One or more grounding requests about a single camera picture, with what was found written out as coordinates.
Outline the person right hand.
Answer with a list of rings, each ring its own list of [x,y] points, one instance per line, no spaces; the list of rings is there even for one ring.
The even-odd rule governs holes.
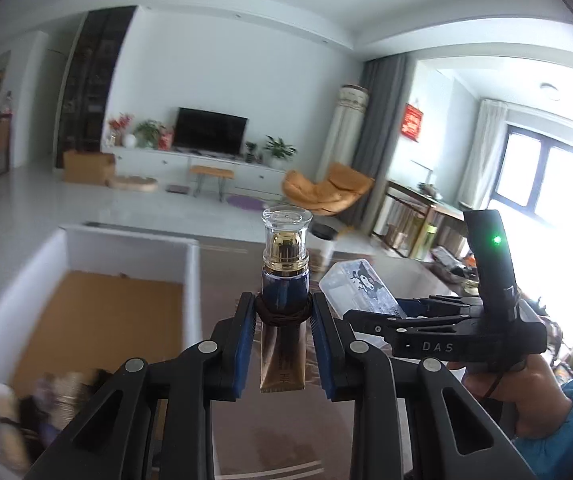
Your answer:
[[[529,356],[522,370],[505,374],[490,399],[515,405],[515,434],[527,439],[550,437],[573,407],[542,356]]]

